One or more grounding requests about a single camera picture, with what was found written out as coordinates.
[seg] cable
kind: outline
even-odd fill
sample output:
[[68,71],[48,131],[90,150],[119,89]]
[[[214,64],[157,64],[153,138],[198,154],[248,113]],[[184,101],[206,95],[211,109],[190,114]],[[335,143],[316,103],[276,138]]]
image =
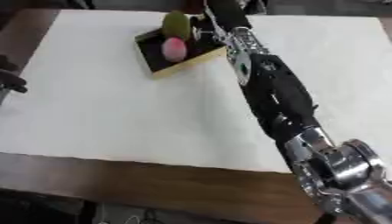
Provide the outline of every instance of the cable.
[[98,224],[108,224],[106,221],[106,211],[105,211],[105,203],[102,203],[101,206],[101,221]]
[[140,218],[137,215],[131,215],[125,222],[124,224],[128,224],[129,221],[131,220],[136,220],[136,224],[140,224]]

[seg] silver metal part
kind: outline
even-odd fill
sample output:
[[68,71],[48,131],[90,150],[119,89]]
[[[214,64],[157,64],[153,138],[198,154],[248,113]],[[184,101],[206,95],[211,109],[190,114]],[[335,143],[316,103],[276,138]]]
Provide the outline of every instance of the silver metal part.
[[[208,7],[207,1],[204,1],[205,13],[213,23],[215,39],[226,45],[227,59],[232,64],[237,74],[240,85],[245,86],[249,82],[252,72],[250,55],[252,53],[269,54],[255,34],[248,27],[235,27],[231,32],[225,32],[216,22],[215,15]],[[272,65],[264,65],[266,69],[275,69]]]
[[321,128],[285,145],[298,181],[323,211],[362,223],[392,223],[392,185],[375,152],[360,140],[334,146]]
[[249,82],[252,72],[250,55],[269,54],[248,27],[236,27],[227,35],[227,59],[234,67],[240,85]]

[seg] floor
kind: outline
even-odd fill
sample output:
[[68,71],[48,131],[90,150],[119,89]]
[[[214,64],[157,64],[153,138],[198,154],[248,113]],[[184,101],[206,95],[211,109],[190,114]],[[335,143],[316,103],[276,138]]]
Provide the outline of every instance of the floor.
[[93,224],[239,224],[175,211],[154,210],[116,204],[100,204]]

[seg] wooden table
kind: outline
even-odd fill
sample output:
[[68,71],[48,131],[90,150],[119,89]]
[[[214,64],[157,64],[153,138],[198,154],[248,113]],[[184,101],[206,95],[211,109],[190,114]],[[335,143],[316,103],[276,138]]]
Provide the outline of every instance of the wooden table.
[[[21,11],[0,33],[0,53],[23,68],[58,13]],[[381,22],[392,38],[392,18]],[[292,174],[275,172],[0,153],[0,187],[235,221],[303,224],[320,216]]]

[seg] black object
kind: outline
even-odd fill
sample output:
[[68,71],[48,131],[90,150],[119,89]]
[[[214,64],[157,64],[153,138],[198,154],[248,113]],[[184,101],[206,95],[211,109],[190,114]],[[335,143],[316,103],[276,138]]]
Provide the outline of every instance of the black object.
[[333,214],[323,213],[314,224],[333,224],[337,219]]
[[[241,87],[264,132],[286,143],[304,129],[319,126],[313,101],[297,76],[276,55],[252,54],[251,75]],[[279,121],[279,116],[287,119]]]
[[0,221],[12,224],[92,224],[96,204],[35,193],[0,191]]
[[215,15],[218,25],[226,32],[231,32],[233,28],[238,26],[252,28],[245,17],[245,11],[235,0],[207,0],[207,4]]
[[13,72],[18,70],[18,67],[9,62],[8,58],[0,55],[0,85],[2,88],[14,90],[19,93],[27,92],[25,85],[27,81],[17,77]]

